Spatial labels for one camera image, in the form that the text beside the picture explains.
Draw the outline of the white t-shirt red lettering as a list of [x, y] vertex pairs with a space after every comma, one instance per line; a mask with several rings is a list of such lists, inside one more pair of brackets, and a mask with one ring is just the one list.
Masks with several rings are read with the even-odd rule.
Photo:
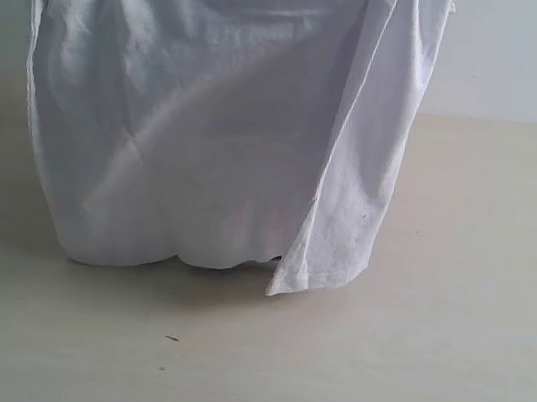
[[455, 0], [28, 0], [27, 117], [79, 263], [368, 266]]

